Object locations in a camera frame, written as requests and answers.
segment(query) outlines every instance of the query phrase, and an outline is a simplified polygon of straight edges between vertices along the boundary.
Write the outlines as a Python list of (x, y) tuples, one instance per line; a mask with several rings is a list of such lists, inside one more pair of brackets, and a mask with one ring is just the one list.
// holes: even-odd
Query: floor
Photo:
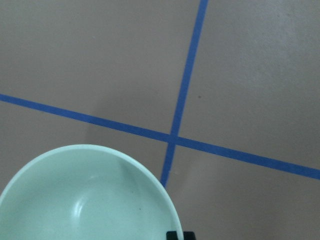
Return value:
[(0, 2), (0, 192), (51, 149), (145, 165), (198, 240), (320, 235), (320, 2)]

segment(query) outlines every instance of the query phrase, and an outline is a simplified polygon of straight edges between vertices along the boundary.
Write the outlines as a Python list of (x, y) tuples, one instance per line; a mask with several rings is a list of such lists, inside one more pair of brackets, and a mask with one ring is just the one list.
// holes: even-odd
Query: black object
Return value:
[[(196, 235), (193, 231), (184, 231), (183, 232), (184, 240), (196, 240)], [(176, 231), (168, 231), (166, 233), (166, 240), (178, 240)]]

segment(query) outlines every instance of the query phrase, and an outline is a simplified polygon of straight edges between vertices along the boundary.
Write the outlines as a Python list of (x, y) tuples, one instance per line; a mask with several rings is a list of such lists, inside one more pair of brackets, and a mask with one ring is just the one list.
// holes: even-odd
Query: light green plate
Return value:
[(25, 165), (0, 196), (1, 240), (165, 240), (183, 231), (155, 176), (133, 158), (71, 145)]

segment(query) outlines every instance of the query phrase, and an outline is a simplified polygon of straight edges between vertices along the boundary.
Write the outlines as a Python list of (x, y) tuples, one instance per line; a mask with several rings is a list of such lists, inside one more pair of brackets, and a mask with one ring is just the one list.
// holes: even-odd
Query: blue line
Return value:
[(46, 113), (50, 113), (50, 114), (54, 114), (62, 117), (66, 117), (69, 119), (75, 119), (75, 120), (86, 122), (89, 124), (94, 124), (102, 127), (107, 127), (110, 129), (123, 131), (130, 134), (139, 135), (139, 136), (150, 138), (150, 139), (163, 141), (163, 142), (170, 142), (172, 140), (171, 136), (166, 133), (149, 130), (149, 129), (138, 127), (138, 126), (132, 126), (129, 124), (124, 124), (124, 123), (120, 123), (112, 120), (107, 120), (101, 117), (96, 117), (96, 116), (91, 116), (91, 115), (87, 115), (87, 114), (83, 114), (75, 111), (70, 111), (70, 110), (59, 108), (59, 107), (45, 105), (38, 102), (29, 101), (29, 100), (25, 100), (25, 99), (13, 97), (13, 96), (0, 94), (0, 101), (19, 105), (19, 106), (30, 108), (30, 109), (39, 110), (42, 112), (46, 112)]
[(199, 151), (203, 151), (210, 154), (219, 155), (222, 157), (239, 160), (242, 162), (255, 164), (275, 170), (284, 171), (291, 174), (296, 174), (308, 178), (318, 179), (320, 180), (320, 170), (297, 165), (294, 163), (289, 163), (285, 161), (275, 160), (272, 158), (258, 156), (238, 150), (233, 150), (221, 146), (216, 146), (200, 141), (195, 141), (183, 137), (178, 137), (176, 139), (176, 144), (182, 147), (187, 147)]
[(258, 156), (258, 155), (254, 155), (254, 154), (250, 154), (250, 153), (246, 153), (238, 150), (233, 150), (233, 149), (222, 147), (222, 146), (212, 145), (212, 144), (201, 142), (201, 141), (172, 136), (166, 133), (149, 130), (142, 127), (132, 126), (132, 125), (116, 122), (116, 121), (111, 121), (111, 120), (103, 119), (100, 117), (90, 116), (87, 114), (82, 114), (79, 112), (70, 111), (70, 110), (66, 110), (66, 109), (62, 109), (54, 106), (49, 106), (49, 105), (45, 105), (45, 104), (41, 104), (41, 103), (29, 101), (29, 100), (24, 100), (21, 98), (8, 96), (4, 94), (0, 94), (0, 101), (34, 109), (34, 110), (39, 110), (49, 114), (66, 117), (69, 119), (74, 119), (74, 120), (78, 120), (78, 121), (82, 121), (82, 122), (86, 122), (94, 125), (99, 125), (99, 126), (110, 128), (110, 129), (119, 130), (125, 133), (135, 134), (142, 137), (155, 139), (162, 142), (167, 142), (168, 148), (167, 148), (165, 159), (168, 162), (164, 165), (165, 169), (163, 172), (165, 174), (161, 176), (162, 183), (167, 183), (176, 145), (199, 150), (199, 151), (210, 153), (210, 154), (215, 154), (218, 156), (222, 156), (222, 157), (226, 157), (226, 158), (230, 158), (230, 159), (234, 159), (234, 160), (238, 160), (238, 161), (242, 161), (242, 162), (246, 162), (254, 165), (259, 165), (259, 166), (263, 166), (263, 167), (267, 167), (275, 170), (284, 171), (291, 174), (296, 174), (296, 175), (320, 180), (320, 169), (316, 169), (316, 168), (311, 168), (311, 167), (297, 165), (297, 164), (293, 164), (285, 161), (275, 160), (272, 158)]
[[(181, 120), (182, 120), (184, 108), (186, 105), (190, 79), (191, 79), (191, 75), (192, 75), (192, 71), (193, 71), (194, 63), (196, 59), (196, 53), (197, 53), (197, 48), (199, 44), (200, 34), (201, 34), (202, 26), (204, 23), (205, 15), (206, 15), (207, 5), (208, 5), (208, 0), (201, 0), (199, 3), (198, 12), (196, 15), (193, 33), (191, 37), (191, 42), (188, 50), (188, 55), (187, 55), (185, 66), (184, 66), (184, 72), (183, 72), (183, 77), (180, 85), (179, 96), (177, 99), (174, 117), (172, 121), (172, 127), (170, 132), (172, 136), (178, 136), (179, 134)], [(174, 151), (172, 151), (172, 148), (173, 147), (170, 144), (168, 144), (165, 160), (163, 163), (161, 183), (164, 187), (167, 185), (169, 173), (170, 173), (173, 158), (174, 158)]]

